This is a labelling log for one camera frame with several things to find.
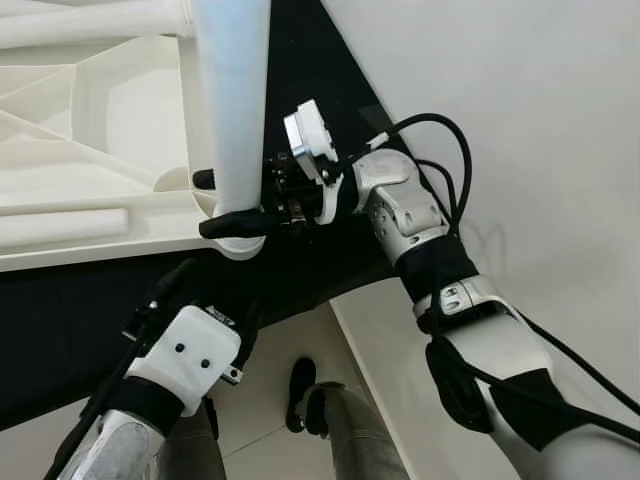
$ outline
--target white cylinder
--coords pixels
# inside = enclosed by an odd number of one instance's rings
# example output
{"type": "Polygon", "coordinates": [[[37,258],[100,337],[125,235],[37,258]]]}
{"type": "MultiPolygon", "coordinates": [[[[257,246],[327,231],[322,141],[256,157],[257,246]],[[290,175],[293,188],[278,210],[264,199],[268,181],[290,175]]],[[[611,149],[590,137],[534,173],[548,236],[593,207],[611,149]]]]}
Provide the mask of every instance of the white cylinder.
{"type": "Polygon", "coordinates": [[[129,231],[125,208],[0,217],[0,247],[82,240],[129,231]]]}
{"type": "MultiPolygon", "coordinates": [[[[257,208],[267,90],[270,0],[193,0],[208,102],[218,204],[214,216],[257,208]]],[[[223,239],[228,256],[259,251],[264,239],[223,239]]]]}
{"type": "Polygon", "coordinates": [[[34,13],[55,12],[72,7],[36,0],[0,0],[0,17],[12,15],[30,15],[34,13]]]}
{"type": "Polygon", "coordinates": [[[192,34],[189,0],[133,0],[0,19],[0,48],[102,37],[192,34]]]}

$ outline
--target white panel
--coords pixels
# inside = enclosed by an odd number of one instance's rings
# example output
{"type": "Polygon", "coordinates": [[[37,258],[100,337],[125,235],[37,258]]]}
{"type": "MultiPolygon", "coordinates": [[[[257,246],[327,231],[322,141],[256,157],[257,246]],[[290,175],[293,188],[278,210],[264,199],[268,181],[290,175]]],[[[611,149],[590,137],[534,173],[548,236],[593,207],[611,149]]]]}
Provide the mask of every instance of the white panel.
{"type": "MultiPolygon", "coordinates": [[[[325,4],[395,120],[435,111],[467,134],[475,168],[462,234],[482,272],[640,397],[640,4],[325,4]]],[[[406,138],[414,153],[461,179],[457,146],[444,130],[414,127],[406,138]]],[[[485,452],[481,441],[463,440],[471,434],[445,423],[424,367],[426,337],[409,307],[401,307],[406,299],[375,288],[368,303],[354,294],[335,305],[418,476],[513,478],[498,469],[504,460],[497,451],[485,452]],[[383,308],[380,297],[395,309],[383,308]],[[389,370],[401,377],[388,380],[389,370]],[[420,441],[447,450],[449,465],[420,441]],[[494,466],[490,477],[484,469],[494,466]]],[[[571,400],[637,425],[574,367],[554,359],[571,400]]]]}

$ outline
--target gray pants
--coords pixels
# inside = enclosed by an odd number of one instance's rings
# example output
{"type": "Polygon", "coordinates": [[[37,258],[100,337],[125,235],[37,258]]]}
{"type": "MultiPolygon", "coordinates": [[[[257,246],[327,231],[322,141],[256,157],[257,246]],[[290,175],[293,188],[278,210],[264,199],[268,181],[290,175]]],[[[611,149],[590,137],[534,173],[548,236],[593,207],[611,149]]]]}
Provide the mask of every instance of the gray pants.
{"type": "MultiPolygon", "coordinates": [[[[318,384],[307,391],[300,409],[307,424],[316,416],[314,423],[326,428],[336,480],[409,479],[384,423],[360,397],[337,384],[318,384]]],[[[178,422],[160,455],[159,469],[160,480],[226,479],[204,408],[178,422]]]]}

